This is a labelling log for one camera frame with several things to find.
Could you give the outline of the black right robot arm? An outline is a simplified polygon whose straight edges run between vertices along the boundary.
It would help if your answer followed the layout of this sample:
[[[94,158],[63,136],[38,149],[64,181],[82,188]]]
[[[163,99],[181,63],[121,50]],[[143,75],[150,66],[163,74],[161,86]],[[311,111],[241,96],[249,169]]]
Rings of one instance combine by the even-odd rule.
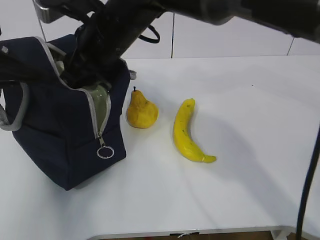
[[[89,84],[102,68],[119,59],[137,39],[154,31],[152,22],[172,12],[212,25],[239,17],[313,42],[320,40],[320,3],[317,0],[62,0],[57,9],[82,22],[75,33],[76,47],[65,72],[72,87]]]

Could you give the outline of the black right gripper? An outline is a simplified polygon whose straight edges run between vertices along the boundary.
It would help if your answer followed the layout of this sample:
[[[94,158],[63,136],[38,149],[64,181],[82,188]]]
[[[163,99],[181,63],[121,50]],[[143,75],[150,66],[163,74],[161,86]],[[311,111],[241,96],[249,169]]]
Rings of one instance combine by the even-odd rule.
[[[72,88],[102,79],[136,39],[158,44],[160,34],[151,25],[164,12],[157,0],[108,0],[92,2],[92,16],[80,13],[82,26],[75,32],[75,48],[66,55],[63,78]],[[1,83],[50,83],[49,72],[28,65],[5,53],[0,54]]]

